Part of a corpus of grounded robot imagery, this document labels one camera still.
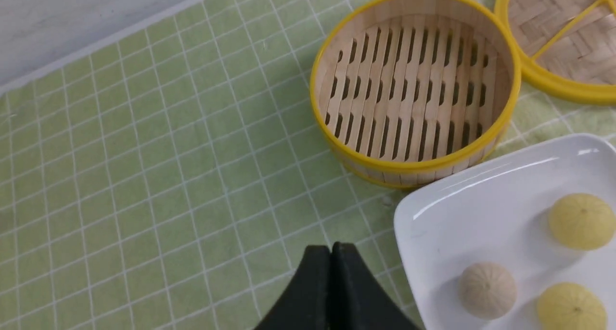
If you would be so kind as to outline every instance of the bamboo steamer lid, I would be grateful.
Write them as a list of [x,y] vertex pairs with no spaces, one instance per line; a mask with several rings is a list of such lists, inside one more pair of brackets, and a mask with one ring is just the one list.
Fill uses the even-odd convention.
[[583,104],[616,104],[616,0],[497,0],[526,80]]

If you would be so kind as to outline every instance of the white plate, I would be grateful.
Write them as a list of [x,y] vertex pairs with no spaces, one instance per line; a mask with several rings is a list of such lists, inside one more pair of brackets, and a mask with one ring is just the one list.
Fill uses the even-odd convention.
[[[404,198],[394,230],[427,330],[539,330],[535,301],[571,281],[603,301],[616,329],[616,240],[579,253],[553,240],[546,211],[560,197],[588,192],[616,209],[616,149],[588,134],[568,135],[477,165]],[[464,311],[456,283],[466,267],[492,261],[517,281],[504,317],[486,322]]]

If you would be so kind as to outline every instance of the woven bamboo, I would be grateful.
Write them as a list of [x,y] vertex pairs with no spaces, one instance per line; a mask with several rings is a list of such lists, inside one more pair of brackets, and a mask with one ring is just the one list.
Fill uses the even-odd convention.
[[533,85],[575,102],[616,103],[614,0],[497,0],[495,10]]
[[464,170],[495,146],[505,127],[495,121],[519,89],[516,61],[494,17],[469,0],[380,0],[326,41],[312,102],[348,168],[409,188]]

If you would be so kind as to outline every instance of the black object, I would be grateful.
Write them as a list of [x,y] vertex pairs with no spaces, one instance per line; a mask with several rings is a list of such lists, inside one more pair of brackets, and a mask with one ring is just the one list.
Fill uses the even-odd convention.
[[255,330],[326,330],[330,249],[309,245],[295,275]]
[[420,330],[383,291],[353,244],[308,246],[256,330]]

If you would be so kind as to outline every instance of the bamboo steamer basket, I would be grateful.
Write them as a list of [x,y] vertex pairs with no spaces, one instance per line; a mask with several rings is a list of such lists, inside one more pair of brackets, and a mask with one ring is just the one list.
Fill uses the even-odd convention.
[[581,104],[616,104],[615,0],[497,0],[525,80]]
[[376,0],[326,39],[312,108],[359,177],[414,188],[479,163],[506,130],[521,84],[515,42],[472,0]]

